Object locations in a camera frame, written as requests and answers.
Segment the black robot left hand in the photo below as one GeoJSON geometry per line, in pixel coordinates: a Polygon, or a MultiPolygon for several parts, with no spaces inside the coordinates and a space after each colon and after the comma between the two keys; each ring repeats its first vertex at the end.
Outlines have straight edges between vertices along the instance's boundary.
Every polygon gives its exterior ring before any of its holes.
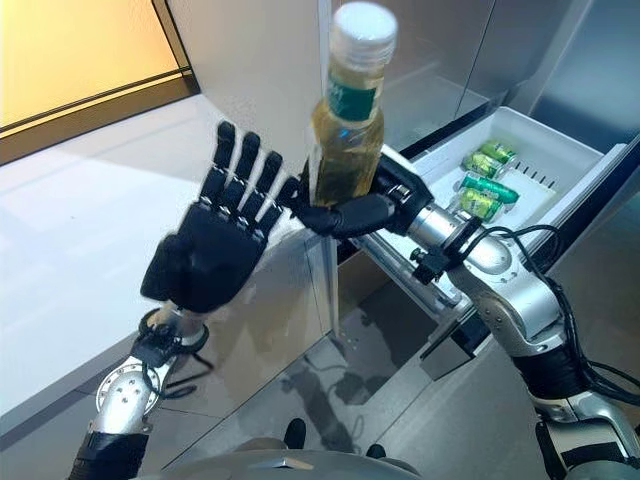
{"type": "Polygon", "coordinates": [[[282,165],[275,151],[266,156],[256,184],[248,184],[260,143],[257,134],[246,133],[238,163],[231,169],[235,126],[228,121],[218,124],[213,162],[199,196],[177,231],[158,244],[141,284],[143,297],[209,313],[241,290],[299,187],[290,177],[276,196],[269,195],[282,165]]]}

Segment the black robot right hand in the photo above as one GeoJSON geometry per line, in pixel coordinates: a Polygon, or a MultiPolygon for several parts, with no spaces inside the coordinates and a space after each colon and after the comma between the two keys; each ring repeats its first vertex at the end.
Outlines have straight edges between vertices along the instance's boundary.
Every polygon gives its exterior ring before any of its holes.
{"type": "Polygon", "coordinates": [[[288,178],[278,200],[292,216],[318,235],[342,240],[380,229],[404,235],[420,211],[434,200],[424,181],[404,160],[383,154],[370,191],[329,207],[310,204],[308,172],[288,178]]]}

